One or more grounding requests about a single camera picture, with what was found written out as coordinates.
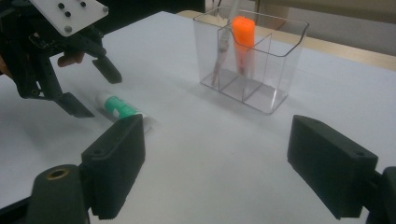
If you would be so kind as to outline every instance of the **green marker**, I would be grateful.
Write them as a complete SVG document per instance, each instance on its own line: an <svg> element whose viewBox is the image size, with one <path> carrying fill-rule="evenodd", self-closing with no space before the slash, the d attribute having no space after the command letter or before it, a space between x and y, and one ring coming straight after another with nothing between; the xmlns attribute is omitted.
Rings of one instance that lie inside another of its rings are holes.
<svg viewBox="0 0 396 224"><path fill-rule="evenodd" d="M123 119L135 114L141 114L143 116L144 131L146 132L149 129L149 117L133 106L125 103L118 96L109 94L107 92L102 92L96 95L95 100L101 108L113 115L113 117L116 119Z"/></svg>

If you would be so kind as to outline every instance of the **robotic arm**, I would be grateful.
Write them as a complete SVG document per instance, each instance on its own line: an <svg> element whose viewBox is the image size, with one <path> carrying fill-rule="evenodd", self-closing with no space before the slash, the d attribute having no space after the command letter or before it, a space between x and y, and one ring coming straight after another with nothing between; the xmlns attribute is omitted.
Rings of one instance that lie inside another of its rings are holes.
<svg viewBox="0 0 396 224"><path fill-rule="evenodd" d="M62 92L50 57L86 52L108 82L122 82L106 56L103 33L92 25L108 11L95 0L0 0L0 55L20 96L53 101L77 118L93 117L72 93Z"/></svg>

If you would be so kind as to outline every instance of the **black plastic part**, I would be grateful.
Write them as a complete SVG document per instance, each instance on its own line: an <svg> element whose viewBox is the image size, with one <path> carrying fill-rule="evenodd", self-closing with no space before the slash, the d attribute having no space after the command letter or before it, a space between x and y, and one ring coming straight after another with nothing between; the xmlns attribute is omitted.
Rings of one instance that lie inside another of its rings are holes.
<svg viewBox="0 0 396 224"><path fill-rule="evenodd" d="M385 169L380 186L389 223L396 224L396 167Z"/></svg>
<svg viewBox="0 0 396 224"><path fill-rule="evenodd" d="M26 218L30 198L25 198L0 209L0 223L22 224Z"/></svg>
<svg viewBox="0 0 396 224"><path fill-rule="evenodd" d="M69 115L76 118L92 118L93 113L84 104L82 104L72 93L67 92L62 94L62 97L56 101L63 110Z"/></svg>
<svg viewBox="0 0 396 224"><path fill-rule="evenodd" d="M114 64L105 56L92 60L95 67L102 73L102 75L111 84L122 82L122 76Z"/></svg>
<svg viewBox="0 0 396 224"><path fill-rule="evenodd" d="M26 223L50 224L65 220L74 224L89 223L76 165L53 167L37 176Z"/></svg>
<svg viewBox="0 0 396 224"><path fill-rule="evenodd" d="M336 218L359 217L378 157L328 125L294 116L288 161Z"/></svg>
<svg viewBox="0 0 396 224"><path fill-rule="evenodd" d="M118 120L82 153L80 170L90 177L85 188L94 215L111 219L121 210L145 160L141 115Z"/></svg>

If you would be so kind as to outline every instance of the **clear plastic container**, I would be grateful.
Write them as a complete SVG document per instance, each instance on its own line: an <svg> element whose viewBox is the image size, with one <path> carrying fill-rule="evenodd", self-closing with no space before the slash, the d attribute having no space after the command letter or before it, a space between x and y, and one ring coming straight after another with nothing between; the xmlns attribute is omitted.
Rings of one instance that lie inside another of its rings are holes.
<svg viewBox="0 0 396 224"><path fill-rule="evenodd" d="M194 18L200 81L271 114L288 96L308 23L239 10L239 16L256 22L254 46L246 47L234 40L228 21L230 10L218 7ZM219 49L224 49L225 31L230 33L228 49L219 71L214 72ZM235 49L240 47L247 50L242 69L235 54Z"/></svg>

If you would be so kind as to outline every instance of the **screw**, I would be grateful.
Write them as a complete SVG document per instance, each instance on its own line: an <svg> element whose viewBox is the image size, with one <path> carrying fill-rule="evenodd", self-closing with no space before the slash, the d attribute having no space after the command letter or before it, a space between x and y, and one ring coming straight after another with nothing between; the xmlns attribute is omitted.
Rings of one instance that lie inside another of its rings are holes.
<svg viewBox="0 0 396 224"><path fill-rule="evenodd" d="M32 94L33 94L34 96L37 96L37 95L38 95L38 90L32 90Z"/></svg>
<svg viewBox="0 0 396 224"><path fill-rule="evenodd" d="M65 27L64 27L64 30L65 30L67 33L71 33L71 32L73 31L73 28L72 28L71 26L65 26Z"/></svg>

